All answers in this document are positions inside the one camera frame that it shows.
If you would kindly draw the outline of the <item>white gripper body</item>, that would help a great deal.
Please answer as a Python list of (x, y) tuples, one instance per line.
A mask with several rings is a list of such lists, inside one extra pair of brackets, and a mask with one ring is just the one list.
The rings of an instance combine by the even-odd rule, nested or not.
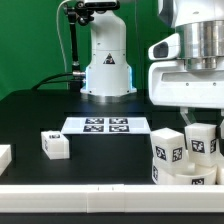
[(149, 98), (154, 105), (224, 109), (224, 57), (214, 69), (189, 71), (175, 33), (148, 50), (153, 61), (148, 71)]

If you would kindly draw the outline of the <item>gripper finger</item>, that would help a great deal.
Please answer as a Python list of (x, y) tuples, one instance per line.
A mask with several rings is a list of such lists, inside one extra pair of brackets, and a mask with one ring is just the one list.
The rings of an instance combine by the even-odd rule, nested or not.
[(181, 107), (180, 114), (186, 125), (191, 125), (196, 122), (193, 108)]
[(219, 129), (220, 129), (220, 138), (224, 139), (224, 109), (221, 109), (220, 112), (220, 124), (219, 124)]

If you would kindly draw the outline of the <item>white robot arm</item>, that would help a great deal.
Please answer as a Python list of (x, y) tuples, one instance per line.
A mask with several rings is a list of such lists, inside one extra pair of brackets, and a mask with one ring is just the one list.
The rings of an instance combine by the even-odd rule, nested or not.
[[(81, 91), (101, 99), (136, 91), (126, 62), (126, 28), (118, 0), (84, 0), (91, 62)], [(160, 106), (224, 111), (224, 0), (158, 0), (158, 16), (175, 32), (148, 50), (148, 95)]]

